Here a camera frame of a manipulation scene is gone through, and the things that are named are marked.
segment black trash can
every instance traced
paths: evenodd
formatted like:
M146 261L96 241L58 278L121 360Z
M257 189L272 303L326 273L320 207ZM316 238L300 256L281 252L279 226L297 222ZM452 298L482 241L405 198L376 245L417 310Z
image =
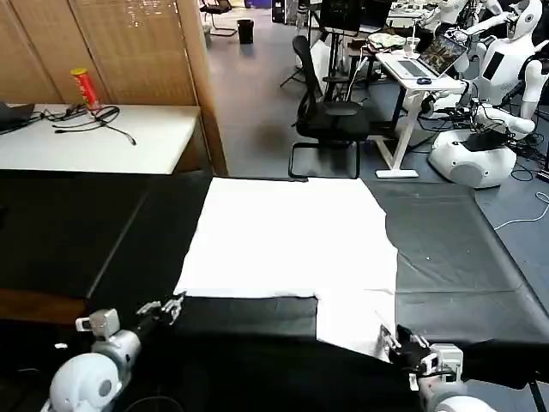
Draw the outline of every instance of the black trash can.
M238 23L238 38L241 45L248 45L254 42L254 21L241 19Z

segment desk leg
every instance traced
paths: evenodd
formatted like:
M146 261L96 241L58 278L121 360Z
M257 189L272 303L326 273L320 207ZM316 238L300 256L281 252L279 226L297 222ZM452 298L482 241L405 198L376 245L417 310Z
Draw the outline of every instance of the desk leg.
M389 152L389 149L385 145L383 136L373 136L371 140L376 142L381 156L389 166L389 170L377 170L376 175L380 179L394 179L394 178L417 178L419 175L415 170L401 170L402 159L406 153L408 142L412 136L413 127L415 126L415 120L421 110L421 102L425 92L417 93L412 100L408 115L404 119L404 128L401 132L398 145L394 154Z
M406 89L401 86L401 90L398 94L398 99L396 99L395 110L393 111L393 118L391 119L391 124L393 127L396 127L398 123L398 118L401 115L402 103L404 103L404 98L406 97Z

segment computer monitor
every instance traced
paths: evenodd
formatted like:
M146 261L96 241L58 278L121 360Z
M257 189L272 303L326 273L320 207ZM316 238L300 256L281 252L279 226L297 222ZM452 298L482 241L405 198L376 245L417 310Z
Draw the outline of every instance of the computer monitor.
M361 0L323 0L320 25L331 33L356 36L360 26Z
M385 26L392 0L363 0L360 6L360 32L375 33Z

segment laptop screen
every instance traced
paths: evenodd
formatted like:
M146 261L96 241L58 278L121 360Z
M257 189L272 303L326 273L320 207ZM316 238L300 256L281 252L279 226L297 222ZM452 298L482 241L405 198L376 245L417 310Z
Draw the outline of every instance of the laptop screen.
M439 34L421 53L419 60L437 75L442 75L466 51L464 45Z

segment keyboard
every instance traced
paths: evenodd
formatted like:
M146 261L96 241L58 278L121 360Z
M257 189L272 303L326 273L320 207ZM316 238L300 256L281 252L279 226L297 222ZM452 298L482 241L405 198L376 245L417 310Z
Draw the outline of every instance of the keyboard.
M410 62L409 60L399 60L398 63L412 76L431 77L431 75L420 69L415 62Z

